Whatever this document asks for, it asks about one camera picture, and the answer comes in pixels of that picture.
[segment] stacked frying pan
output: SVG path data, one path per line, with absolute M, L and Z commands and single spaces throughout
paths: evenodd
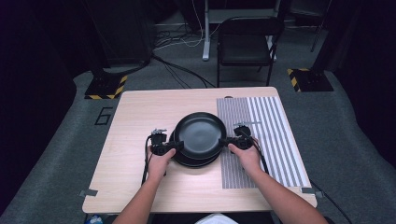
M 226 135 L 224 123 L 218 117 L 206 112 L 189 114 L 170 136 L 170 141 L 184 141 L 184 148 L 176 153 L 174 160 L 194 168 L 208 165 L 219 156 L 219 139 Z

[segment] person's right hand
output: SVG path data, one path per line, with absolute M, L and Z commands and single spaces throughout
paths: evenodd
M 255 172 L 262 171 L 262 168 L 260 166 L 260 155 L 257 148 L 253 146 L 246 150 L 242 150 L 236 147 L 234 144 L 229 144 L 228 148 L 231 150 L 231 152 L 238 156 L 239 161 L 241 162 L 248 175 L 252 175 Z

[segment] gray striped cloth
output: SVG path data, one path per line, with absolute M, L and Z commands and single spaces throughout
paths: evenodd
M 285 187 L 308 185 L 278 97 L 217 99 L 217 107 L 218 117 L 224 122 L 229 137 L 234 137 L 236 123 L 252 123 L 247 126 L 252 136 L 259 140 L 270 176 Z M 220 159 L 224 189 L 256 188 L 230 149 L 225 147 Z

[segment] person's left hand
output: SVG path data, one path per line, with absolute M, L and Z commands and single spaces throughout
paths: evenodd
M 175 156 L 176 150 L 172 148 L 166 154 L 157 156 L 151 152 L 151 146 L 148 147 L 148 179 L 154 179 L 161 181 L 163 175 L 166 172 L 166 167 L 173 156 Z

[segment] table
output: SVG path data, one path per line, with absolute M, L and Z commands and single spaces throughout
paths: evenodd
M 209 60 L 210 52 L 210 30 L 209 23 L 222 23 L 223 21 L 237 16 L 277 16 L 280 0 L 276 0 L 276 6 L 269 9 L 209 9 L 209 0 L 205 0 L 205 43 L 203 61 Z M 272 46 L 271 38 L 268 38 L 269 47 Z
M 87 214 L 119 213 L 140 188 L 145 165 L 144 146 L 150 133 L 155 128 L 167 129 L 169 136 L 177 123 L 190 113 L 216 115 L 216 99 L 225 96 L 278 97 L 278 93 L 272 87 L 124 92 L 90 184 L 90 189 L 98 192 L 96 196 L 86 196 L 83 211 Z M 304 167 L 300 154 L 298 158 Z M 223 189 L 220 158 L 199 169 L 171 161 L 166 173 L 152 213 L 272 210 L 258 189 Z M 299 187 L 289 189 L 317 206 L 314 194 L 303 194 Z

